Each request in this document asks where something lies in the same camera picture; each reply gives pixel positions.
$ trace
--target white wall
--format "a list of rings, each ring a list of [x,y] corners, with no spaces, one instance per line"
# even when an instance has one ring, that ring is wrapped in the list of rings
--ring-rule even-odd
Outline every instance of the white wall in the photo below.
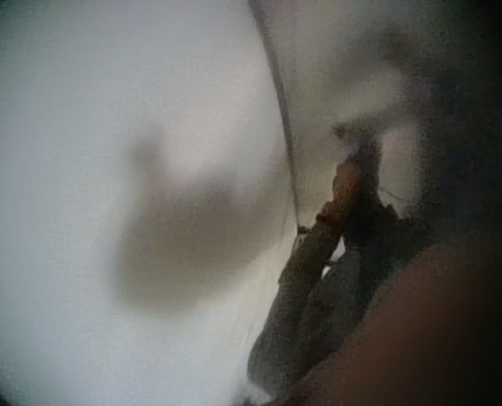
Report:
[[[229,404],[292,243],[245,2],[0,6],[0,391]]]

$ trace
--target hand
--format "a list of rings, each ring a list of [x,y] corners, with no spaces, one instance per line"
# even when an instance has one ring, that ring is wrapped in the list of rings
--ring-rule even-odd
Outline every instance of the hand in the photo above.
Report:
[[[332,183],[333,200],[327,201],[317,216],[317,221],[340,227],[350,215],[359,189],[360,168],[350,162],[337,166],[336,177]]]

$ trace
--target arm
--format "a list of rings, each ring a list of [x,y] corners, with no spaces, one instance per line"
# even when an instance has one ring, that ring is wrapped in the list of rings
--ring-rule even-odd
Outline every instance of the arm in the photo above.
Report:
[[[352,164],[337,168],[333,201],[325,203],[281,274],[279,292],[248,361],[249,377],[267,392],[279,391],[299,375],[305,354],[298,344],[298,328],[308,295],[339,243],[359,177],[359,169]]]
[[[297,369],[294,343],[298,325],[314,285],[339,243],[341,232],[316,222],[292,254],[279,279],[279,291],[265,327],[248,361],[250,378],[267,392],[276,392],[292,382]]]

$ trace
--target sleeve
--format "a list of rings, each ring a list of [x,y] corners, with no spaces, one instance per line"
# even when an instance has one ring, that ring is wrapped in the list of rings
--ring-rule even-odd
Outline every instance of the sleeve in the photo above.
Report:
[[[341,231],[315,223],[281,273],[279,291],[248,361],[249,378],[270,394],[290,385],[299,370],[302,354],[295,350],[298,326],[308,295],[340,238]]]

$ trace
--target wire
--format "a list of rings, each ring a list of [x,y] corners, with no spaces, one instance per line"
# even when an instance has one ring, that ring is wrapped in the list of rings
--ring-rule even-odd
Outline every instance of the wire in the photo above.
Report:
[[[283,81],[281,79],[281,71],[279,69],[279,63],[277,61],[276,52],[274,46],[268,36],[268,30],[266,27],[265,13],[260,7],[259,1],[248,0],[249,8],[251,13],[257,23],[259,28],[260,37],[264,43],[266,50],[266,58],[268,59],[268,64],[270,65],[270,72],[272,79],[274,81],[274,87],[276,88],[277,102],[279,104],[279,111],[281,115],[281,123],[283,125],[283,133],[285,135],[286,144],[286,159],[289,167],[289,173],[291,177],[291,189],[292,189],[292,201],[294,204],[294,216],[296,218],[297,229],[300,229],[300,203],[297,193],[297,172],[296,172],[296,161],[294,159],[294,142],[292,138],[292,129],[290,124],[290,118],[288,113],[288,106],[286,103],[285,87],[283,86]]]

